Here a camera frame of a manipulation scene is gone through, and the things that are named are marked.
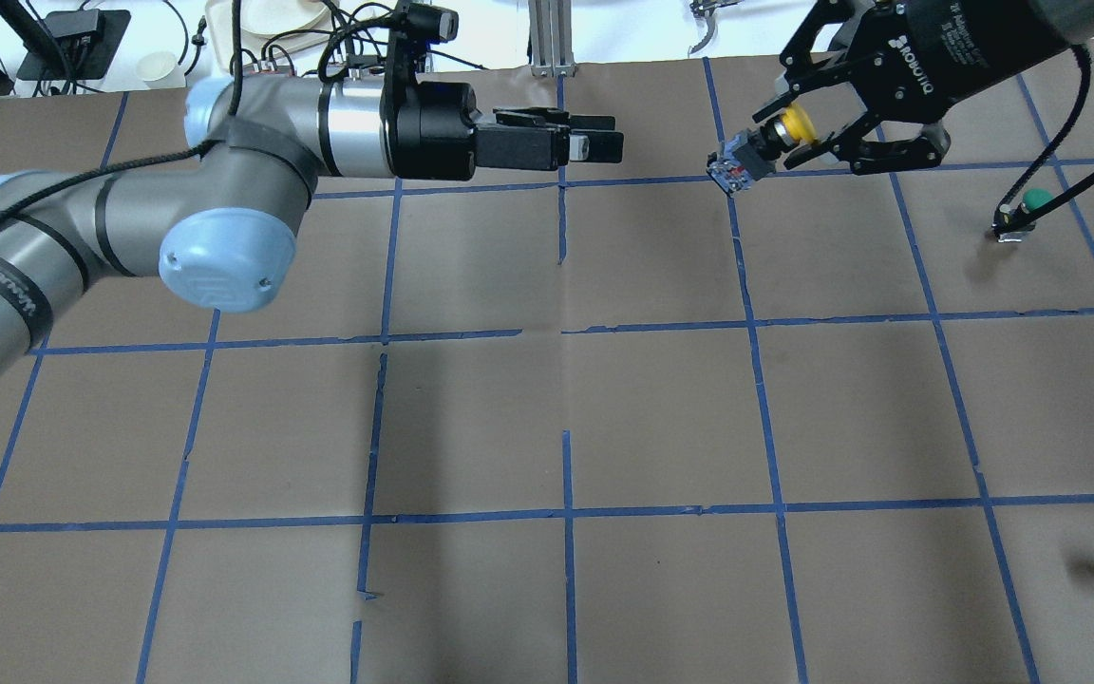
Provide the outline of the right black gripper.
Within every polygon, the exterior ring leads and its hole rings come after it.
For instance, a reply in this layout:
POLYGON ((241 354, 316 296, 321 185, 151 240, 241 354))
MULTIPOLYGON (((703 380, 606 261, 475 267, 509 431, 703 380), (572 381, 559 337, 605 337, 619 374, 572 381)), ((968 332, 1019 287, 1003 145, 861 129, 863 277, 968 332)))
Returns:
POLYGON ((754 143, 803 143, 785 169, 816 159, 856 175, 935 169, 942 121, 900 142, 869 142, 881 120, 939 120, 961 101, 1069 48, 1033 1, 817 1, 779 53, 776 95, 754 114, 754 143), (847 89, 859 114, 821 134, 800 98, 847 89))

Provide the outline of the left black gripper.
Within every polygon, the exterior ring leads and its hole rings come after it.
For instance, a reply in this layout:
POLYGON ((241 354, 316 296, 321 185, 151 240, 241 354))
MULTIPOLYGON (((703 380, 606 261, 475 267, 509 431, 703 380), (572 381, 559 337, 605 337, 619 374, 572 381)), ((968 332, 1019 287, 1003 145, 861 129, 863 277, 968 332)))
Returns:
POLYGON ((466 83, 389 88, 389 167, 405 181, 470 181, 475 169, 552 172, 574 162, 620 164, 616 117, 559 108, 482 113, 466 83))

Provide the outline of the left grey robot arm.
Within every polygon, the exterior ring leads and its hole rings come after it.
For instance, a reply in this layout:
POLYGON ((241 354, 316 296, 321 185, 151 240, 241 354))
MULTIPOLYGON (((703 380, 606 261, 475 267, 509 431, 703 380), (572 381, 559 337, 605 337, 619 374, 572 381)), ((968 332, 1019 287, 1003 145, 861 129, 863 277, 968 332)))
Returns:
POLYGON ((268 306, 322 178, 469 181, 475 169, 617 163, 612 116, 482 113, 465 83, 412 76, 208 79, 188 91, 193 169, 123 161, 0 175, 0 376, 100 278, 158 276, 194 306, 268 306))

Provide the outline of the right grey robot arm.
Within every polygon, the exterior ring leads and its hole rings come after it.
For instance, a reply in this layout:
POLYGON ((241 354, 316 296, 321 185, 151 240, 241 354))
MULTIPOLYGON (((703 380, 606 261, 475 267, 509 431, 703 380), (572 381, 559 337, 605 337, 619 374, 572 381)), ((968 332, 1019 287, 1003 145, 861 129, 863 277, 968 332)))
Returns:
POLYGON ((1094 1, 817 1, 735 156, 759 173, 814 159, 859 175, 933 169, 951 144, 942 121, 954 105, 1091 38, 1094 1), (795 102, 839 84, 863 111, 815 134, 795 102))

